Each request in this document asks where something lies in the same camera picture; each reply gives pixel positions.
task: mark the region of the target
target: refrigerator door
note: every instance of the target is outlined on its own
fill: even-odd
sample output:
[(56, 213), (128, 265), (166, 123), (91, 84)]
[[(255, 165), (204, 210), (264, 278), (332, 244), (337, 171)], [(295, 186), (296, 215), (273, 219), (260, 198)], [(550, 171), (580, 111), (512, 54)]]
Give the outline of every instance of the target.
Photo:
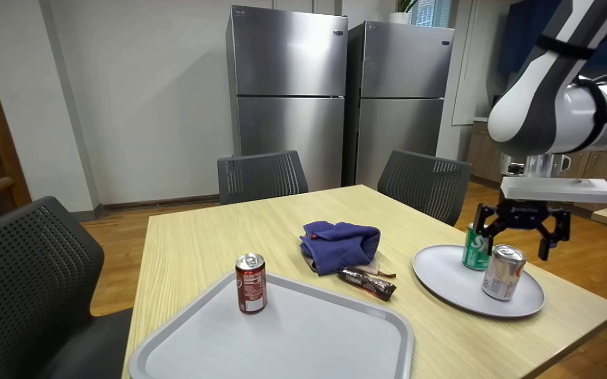
[(440, 99), (362, 99), (356, 182), (374, 186), (391, 150), (435, 151)]
[(343, 94), (346, 17), (233, 6), (231, 21), (238, 97)]
[(310, 190), (342, 184), (343, 99), (238, 97), (239, 153), (296, 150)]
[(445, 97), (448, 27), (365, 23), (362, 97)]

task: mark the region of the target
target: plate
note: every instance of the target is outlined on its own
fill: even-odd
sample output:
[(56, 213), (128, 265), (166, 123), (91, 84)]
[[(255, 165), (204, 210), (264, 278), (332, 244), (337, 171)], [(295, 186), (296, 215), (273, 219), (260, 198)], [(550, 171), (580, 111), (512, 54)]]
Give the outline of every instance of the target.
[(481, 291), (485, 272), (472, 272), (463, 263), (463, 246), (438, 244), (414, 254), (410, 268), (435, 297), (472, 313), (490, 318), (527, 318), (541, 308), (539, 282), (523, 272), (509, 300), (497, 300)]
[(267, 304), (243, 313), (233, 273), (154, 332), (134, 379), (406, 379), (413, 334), (396, 313), (267, 276)]

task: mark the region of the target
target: black chair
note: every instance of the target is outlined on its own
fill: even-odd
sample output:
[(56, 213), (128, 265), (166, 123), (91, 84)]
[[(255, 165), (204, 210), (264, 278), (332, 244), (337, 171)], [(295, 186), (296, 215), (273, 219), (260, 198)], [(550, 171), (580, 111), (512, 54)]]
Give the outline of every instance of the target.
[(377, 190), (438, 220), (455, 225), (467, 181), (467, 162), (394, 150)]
[(217, 160), (218, 202), (248, 202), (308, 192), (296, 151), (231, 156)]
[(100, 246), (55, 200), (0, 217), (0, 379), (116, 379), (130, 308), (91, 315)]

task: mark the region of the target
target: stainless steel refrigerator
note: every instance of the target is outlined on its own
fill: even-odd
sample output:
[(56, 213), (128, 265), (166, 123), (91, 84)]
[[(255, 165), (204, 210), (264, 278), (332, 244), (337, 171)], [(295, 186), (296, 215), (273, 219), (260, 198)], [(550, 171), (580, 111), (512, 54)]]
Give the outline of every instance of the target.
[(296, 150), (310, 190), (342, 184), (346, 54), (346, 17), (233, 6), (235, 151)]
[(391, 150), (435, 151), (452, 30), (361, 23), (348, 31), (343, 184), (374, 186)]

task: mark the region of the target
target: soda can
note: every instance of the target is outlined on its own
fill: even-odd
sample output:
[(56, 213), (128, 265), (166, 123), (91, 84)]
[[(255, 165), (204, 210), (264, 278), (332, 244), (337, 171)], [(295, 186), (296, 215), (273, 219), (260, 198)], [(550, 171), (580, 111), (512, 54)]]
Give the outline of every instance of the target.
[(265, 261), (260, 254), (244, 253), (235, 261), (238, 307), (255, 313), (265, 307)]
[(490, 239), (469, 222), (463, 247), (463, 265), (473, 272), (485, 272), (488, 265)]
[(524, 257), (519, 247), (497, 244), (490, 247), (490, 261), (485, 273), (483, 291), (497, 300), (509, 300), (519, 284)]

